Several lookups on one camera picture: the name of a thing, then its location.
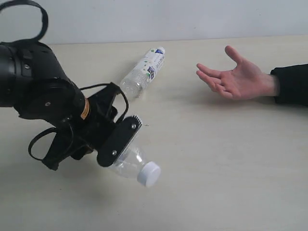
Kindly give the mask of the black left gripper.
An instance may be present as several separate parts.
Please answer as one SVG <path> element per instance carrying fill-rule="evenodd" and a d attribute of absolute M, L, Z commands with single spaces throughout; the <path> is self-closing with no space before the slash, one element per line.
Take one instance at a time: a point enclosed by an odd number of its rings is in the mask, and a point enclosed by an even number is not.
<path fill-rule="evenodd" d="M 141 119 L 137 115 L 124 119 L 122 114 L 115 121 L 117 109 L 113 102 L 121 89 L 112 82 L 103 85 L 105 88 L 89 97 L 81 95 L 84 102 L 67 122 L 53 122 L 58 131 L 42 160 L 49 169 L 57 170 L 66 158 L 80 160 L 93 151 L 98 152 L 98 164 L 109 167 L 135 138 L 142 126 Z"/>

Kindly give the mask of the black sleeved forearm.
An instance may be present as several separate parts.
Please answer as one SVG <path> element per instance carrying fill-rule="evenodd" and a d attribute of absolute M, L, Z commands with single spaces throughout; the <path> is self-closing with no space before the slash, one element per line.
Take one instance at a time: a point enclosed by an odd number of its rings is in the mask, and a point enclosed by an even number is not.
<path fill-rule="evenodd" d="M 271 75 L 278 81 L 277 104 L 308 106 L 308 65 L 276 67 Z"/>

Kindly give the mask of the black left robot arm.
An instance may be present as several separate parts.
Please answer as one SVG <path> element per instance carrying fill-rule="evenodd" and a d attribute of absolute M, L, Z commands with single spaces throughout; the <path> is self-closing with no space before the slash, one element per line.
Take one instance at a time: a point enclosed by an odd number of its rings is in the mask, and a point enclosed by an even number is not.
<path fill-rule="evenodd" d="M 51 170 L 57 170 L 68 157 L 80 160 L 94 151 L 102 167 L 111 166 L 120 157 L 142 126 L 136 115 L 118 115 L 113 102 L 122 93 L 110 82 L 86 97 L 43 43 L 0 46 L 0 105 L 14 108 L 22 119 L 51 124 L 28 146 L 31 150 L 43 136 L 55 134 L 41 159 Z"/>

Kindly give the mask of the person's open bare hand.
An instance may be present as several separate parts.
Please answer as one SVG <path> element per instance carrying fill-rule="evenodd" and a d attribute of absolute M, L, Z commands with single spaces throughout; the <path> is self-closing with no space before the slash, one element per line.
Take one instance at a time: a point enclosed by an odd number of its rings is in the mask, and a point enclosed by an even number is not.
<path fill-rule="evenodd" d="M 225 53 L 236 63 L 232 70 L 218 71 L 203 64 L 196 65 L 196 74 L 213 92 L 231 100 L 278 96 L 279 82 L 275 76 L 263 73 L 231 46 L 225 47 Z"/>

